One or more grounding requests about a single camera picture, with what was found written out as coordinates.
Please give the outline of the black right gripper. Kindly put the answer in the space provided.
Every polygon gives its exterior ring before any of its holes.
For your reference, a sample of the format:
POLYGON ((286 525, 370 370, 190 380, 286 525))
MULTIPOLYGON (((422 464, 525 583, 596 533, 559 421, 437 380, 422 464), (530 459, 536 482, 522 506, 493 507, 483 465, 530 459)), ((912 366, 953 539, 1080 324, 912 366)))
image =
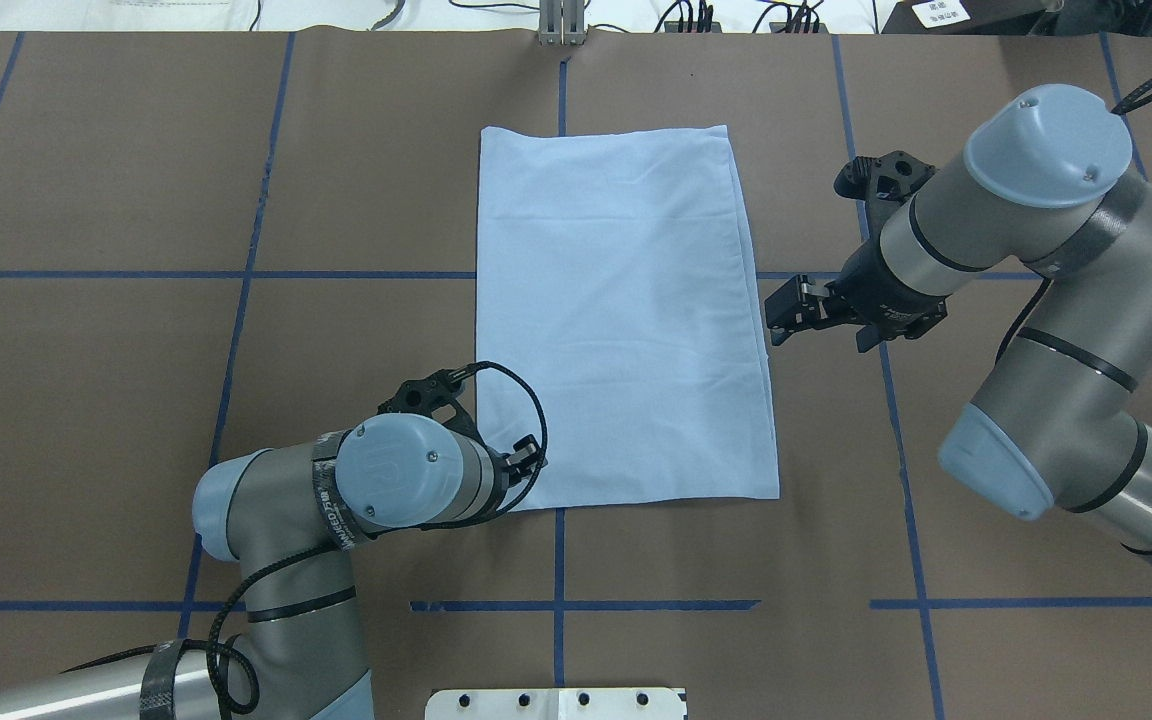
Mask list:
POLYGON ((942 323, 948 314, 945 297, 915 291, 899 281, 879 247, 884 223, 914 200, 934 172, 933 165, 904 151, 881 158, 856 156, 838 172, 833 190, 842 199, 861 202, 867 240, 832 281, 820 283, 797 274, 764 301, 773 346, 804 331, 858 325, 856 347, 864 354, 896 338, 919 340, 942 323))

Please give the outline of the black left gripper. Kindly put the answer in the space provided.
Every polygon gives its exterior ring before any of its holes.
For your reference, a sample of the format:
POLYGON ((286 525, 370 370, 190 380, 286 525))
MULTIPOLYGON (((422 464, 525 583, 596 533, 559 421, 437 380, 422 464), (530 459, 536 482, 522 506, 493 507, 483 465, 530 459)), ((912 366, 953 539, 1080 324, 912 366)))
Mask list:
POLYGON ((488 442, 485 441, 479 425, 473 419, 472 414, 462 406, 460 397, 465 392, 465 382, 485 370, 497 372, 511 379, 530 397, 535 414, 538 416, 539 434, 529 434, 518 439, 511 447, 511 454, 503 455, 494 452, 494 457, 503 464, 507 477, 507 488, 511 488, 515 495, 506 497, 508 501, 524 501, 531 495, 535 484, 541 471, 548 464, 550 429, 547 415, 535 388, 507 366, 458 366, 452 369, 440 369, 424 377, 410 379, 399 384, 397 391, 388 400, 378 406, 378 414, 415 414, 433 419, 438 411, 448 407, 450 416, 448 419, 439 420, 444 429, 452 430, 468 439, 479 444, 484 450, 488 450, 488 442))

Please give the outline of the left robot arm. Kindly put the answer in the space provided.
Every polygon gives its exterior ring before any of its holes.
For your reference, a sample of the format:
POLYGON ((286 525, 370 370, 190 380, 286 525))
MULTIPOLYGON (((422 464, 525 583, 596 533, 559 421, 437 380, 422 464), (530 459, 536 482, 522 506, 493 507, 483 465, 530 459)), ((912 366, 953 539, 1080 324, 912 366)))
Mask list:
POLYGON ((494 361, 402 382, 374 416, 202 475, 200 547, 241 579, 204 638, 175 638, 0 691, 0 719, 372 719, 374 666, 349 559, 402 530, 477 526, 529 497, 548 429, 495 450, 460 404, 494 361))

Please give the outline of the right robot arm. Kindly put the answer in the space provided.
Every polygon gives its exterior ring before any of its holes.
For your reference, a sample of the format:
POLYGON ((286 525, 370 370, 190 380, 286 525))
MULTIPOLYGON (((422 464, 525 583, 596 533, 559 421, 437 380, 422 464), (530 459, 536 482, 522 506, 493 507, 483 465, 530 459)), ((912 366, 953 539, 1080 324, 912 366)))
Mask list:
POLYGON ((935 168, 859 156, 835 192, 867 238, 836 278, 764 302, 773 344, 855 325, 859 353, 918 340, 1006 259, 1041 278, 938 461, 1024 521, 1061 509, 1152 566, 1152 427, 1126 410, 1152 367, 1152 183, 1120 109, 1085 88, 1020 92, 935 168))

